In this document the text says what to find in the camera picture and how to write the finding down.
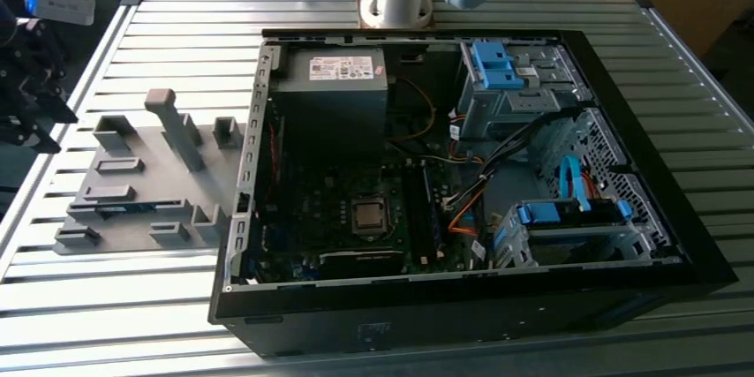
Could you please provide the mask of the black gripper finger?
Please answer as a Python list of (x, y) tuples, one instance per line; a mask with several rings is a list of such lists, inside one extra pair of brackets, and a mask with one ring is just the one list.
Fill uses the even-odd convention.
[(38, 111), (48, 117), (60, 111), (62, 91), (44, 90), (42, 94), (24, 95), (18, 89), (2, 87), (2, 142), (30, 147), (38, 153), (56, 154), (60, 146), (38, 121)]
[(19, 91), (32, 110), (47, 115), (55, 123), (76, 123), (76, 114), (67, 106), (70, 95), (60, 85), (67, 77), (66, 50), (47, 21), (15, 21), (11, 53), (12, 63), (23, 76)]

